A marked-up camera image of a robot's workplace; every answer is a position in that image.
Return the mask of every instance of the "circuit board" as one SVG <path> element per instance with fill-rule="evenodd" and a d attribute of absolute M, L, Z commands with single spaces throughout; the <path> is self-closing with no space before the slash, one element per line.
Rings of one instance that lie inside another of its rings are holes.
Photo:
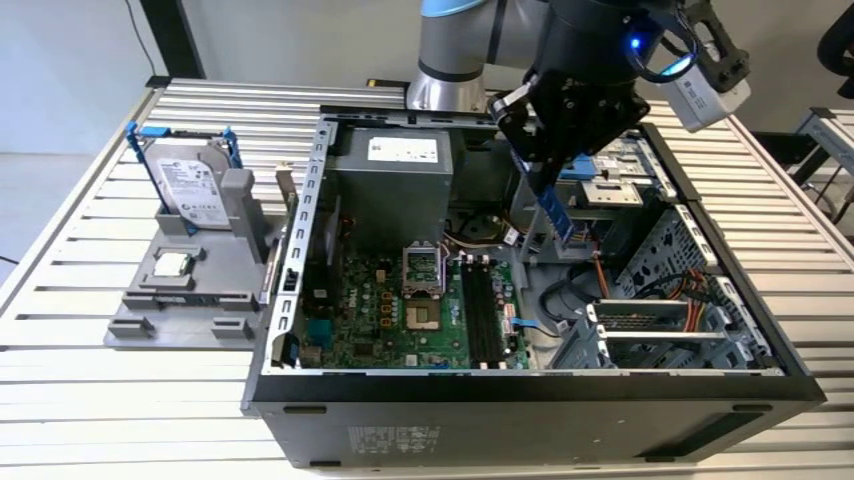
<path fill-rule="evenodd" d="M 410 256 L 410 272 L 429 274 L 433 260 Z M 402 295 L 403 266 L 399 258 L 350 255 L 345 260 L 342 298 L 333 319 L 331 342 L 307 367 L 323 368 L 473 368 L 464 305 L 464 278 L 460 260 L 449 263 L 446 292 L 441 300 Z M 506 332 L 510 319 L 505 305 L 517 310 L 510 267 L 504 262 L 490 266 L 500 331 Z M 502 335 L 502 348 L 514 343 L 516 352 L 506 355 L 506 368 L 528 368 L 522 335 L 514 340 Z M 318 342 L 306 345 L 318 352 Z"/>

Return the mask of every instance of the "power supply label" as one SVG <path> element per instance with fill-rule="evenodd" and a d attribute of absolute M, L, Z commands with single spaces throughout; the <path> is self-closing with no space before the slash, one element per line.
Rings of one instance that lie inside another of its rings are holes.
<path fill-rule="evenodd" d="M 347 427 L 350 447 L 359 454 L 433 453 L 439 429 L 438 426 Z"/>
<path fill-rule="evenodd" d="M 227 227 L 229 214 L 211 167 L 199 160 L 174 158 L 161 159 L 158 167 L 178 214 L 201 228 Z"/>
<path fill-rule="evenodd" d="M 374 137 L 369 142 L 369 160 L 439 163 L 439 144 L 433 138 Z"/>

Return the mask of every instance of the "blue tab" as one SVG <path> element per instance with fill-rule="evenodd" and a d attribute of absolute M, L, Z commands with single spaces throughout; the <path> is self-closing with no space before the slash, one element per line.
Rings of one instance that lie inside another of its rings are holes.
<path fill-rule="evenodd" d="M 540 328 L 540 323 L 537 322 L 537 320 L 525 320 L 522 318 L 513 318 L 510 320 L 510 323 L 513 325 L 520 325 L 521 327 L 532 327 L 532 328 Z"/>
<path fill-rule="evenodd" d="M 170 127 L 143 127 L 139 129 L 139 134 L 143 137 L 169 137 L 173 134 Z"/>
<path fill-rule="evenodd" d="M 597 166 L 593 157 L 580 155 L 573 161 L 573 166 L 561 170 L 561 178 L 565 180 L 592 180 L 597 176 Z"/>
<path fill-rule="evenodd" d="M 229 144 L 229 166 L 231 168 L 243 168 L 243 160 L 241 159 L 241 149 L 238 148 L 238 135 L 231 127 L 226 127 L 223 138 Z"/>

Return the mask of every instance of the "metal rail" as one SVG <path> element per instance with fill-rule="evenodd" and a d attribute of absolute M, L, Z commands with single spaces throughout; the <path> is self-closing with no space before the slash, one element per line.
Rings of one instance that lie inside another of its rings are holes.
<path fill-rule="evenodd" d="M 298 188 L 321 104 L 399 107 L 398 89 L 322 89 L 175 80 L 130 118 L 241 136 L 255 196 L 283 211 L 274 169 Z M 854 122 L 854 113 L 849 114 Z M 688 133 L 664 103 L 649 116 L 704 196 L 730 246 L 829 403 L 698 465 L 602 468 L 600 478 L 692 474 L 794 479 L 854 476 L 854 255 L 737 120 Z M 114 136 L 0 290 L 0 466 L 16 474 L 289 475 L 263 422 L 241 418 L 247 352 L 102 348 L 157 231 L 154 188 Z M 419 469 L 425 478 L 589 477 L 590 470 Z M 362 476 L 414 473 L 402 469 Z"/>

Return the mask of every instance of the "metal table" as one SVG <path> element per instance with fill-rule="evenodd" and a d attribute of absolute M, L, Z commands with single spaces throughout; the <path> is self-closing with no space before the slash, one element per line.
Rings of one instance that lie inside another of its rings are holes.
<path fill-rule="evenodd" d="M 149 90 L 123 122 L 241 136 L 254 193 L 282 211 L 274 168 L 302 179 L 319 104 L 398 107 L 398 89 L 321 89 L 175 80 Z M 657 103 L 649 116 L 829 402 L 698 465 L 602 468 L 597 477 L 844 479 L 854 476 L 854 252 L 732 119 L 697 134 Z M 157 231 L 158 201 L 122 128 L 0 289 L 0 476 L 297 478 L 239 399 L 249 352 L 102 347 Z M 822 469 L 809 473 L 806 470 Z M 349 477 L 582 477 L 570 466 L 335 470 Z"/>

